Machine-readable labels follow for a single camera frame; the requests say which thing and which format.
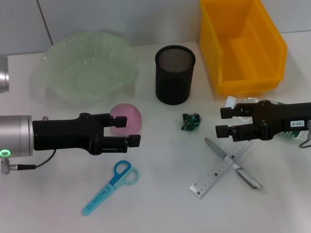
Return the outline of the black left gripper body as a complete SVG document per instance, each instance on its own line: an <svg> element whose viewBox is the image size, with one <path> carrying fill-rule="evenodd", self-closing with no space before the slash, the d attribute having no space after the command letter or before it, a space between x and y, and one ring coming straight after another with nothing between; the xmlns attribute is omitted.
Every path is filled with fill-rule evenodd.
<svg viewBox="0 0 311 233"><path fill-rule="evenodd" d="M83 149L100 155L107 114L81 113L76 119L33 121L34 150Z"/></svg>

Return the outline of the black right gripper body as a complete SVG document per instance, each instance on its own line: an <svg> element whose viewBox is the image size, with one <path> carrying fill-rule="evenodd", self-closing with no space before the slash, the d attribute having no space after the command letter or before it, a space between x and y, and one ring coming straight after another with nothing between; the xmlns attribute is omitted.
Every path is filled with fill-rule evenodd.
<svg viewBox="0 0 311 233"><path fill-rule="evenodd" d="M281 132L307 131L311 120L311 104L274 104L268 100L256 103L252 113L261 140L271 140Z"/></svg>

